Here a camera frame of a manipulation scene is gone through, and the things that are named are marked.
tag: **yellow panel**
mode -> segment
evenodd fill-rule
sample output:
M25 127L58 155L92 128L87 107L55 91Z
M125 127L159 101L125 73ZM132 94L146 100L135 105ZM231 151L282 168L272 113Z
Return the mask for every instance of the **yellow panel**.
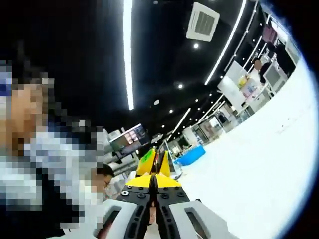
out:
M154 157L155 150L152 148L139 160L136 175L142 176L145 173L150 173L153 166Z
M156 175L156 181L158 188L171 188L171 187L181 187L177 181L172 178L166 177L164 175Z
M168 161L168 151L165 151L163 163L160 168L160 173L164 174L166 177L170 177L170 168L169 168L169 161Z
M150 185L150 179L151 179L151 175L145 175L138 178L133 178L129 182L127 182L125 185L132 186L132 187L148 188Z

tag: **air conditioner vent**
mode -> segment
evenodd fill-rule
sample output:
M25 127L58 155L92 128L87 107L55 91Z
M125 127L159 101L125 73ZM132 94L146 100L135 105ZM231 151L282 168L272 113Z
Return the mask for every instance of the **air conditioner vent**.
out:
M188 39L211 41L219 21L219 14L195 2L188 24Z

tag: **blue container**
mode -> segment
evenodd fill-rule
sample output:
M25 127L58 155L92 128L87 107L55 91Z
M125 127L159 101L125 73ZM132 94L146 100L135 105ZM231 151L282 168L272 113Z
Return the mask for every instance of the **blue container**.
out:
M204 147L199 146L190 150L187 154L183 155L182 157L178 158L177 162L179 162L183 166L191 165L193 162L198 160L205 153L206 151Z

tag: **green object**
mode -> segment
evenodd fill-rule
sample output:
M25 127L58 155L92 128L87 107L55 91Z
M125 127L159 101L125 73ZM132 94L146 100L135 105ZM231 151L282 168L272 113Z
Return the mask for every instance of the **green object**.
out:
M150 150L140 159L141 163L145 163L145 162L149 159L149 157L151 156L151 154L152 154L152 150L150 149Z

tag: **black ceiling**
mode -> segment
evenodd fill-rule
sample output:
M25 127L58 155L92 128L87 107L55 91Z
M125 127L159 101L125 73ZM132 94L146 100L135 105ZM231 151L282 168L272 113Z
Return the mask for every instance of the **black ceiling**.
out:
M172 131L188 108L191 112L182 126L195 123L220 96L216 86L255 5L247 1L233 40L206 86L204 82L233 29L242 1L198 0L220 14L211 42L185 37L193 2L133 0L132 111L128 110L126 97L122 0L33 0L19 9L12 4L8 12L14 9L15 14L8 14L7 30L10 41L23 39L32 63L55 78L57 100L70 115L89 119L108 132L141 123L154 136ZM257 41L252 39L261 35L260 23L264 22L258 7L235 58L240 63L254 48ZM198 49L193 48L194 43L199 44ZM177 88L180 83L184 85L182 90Z

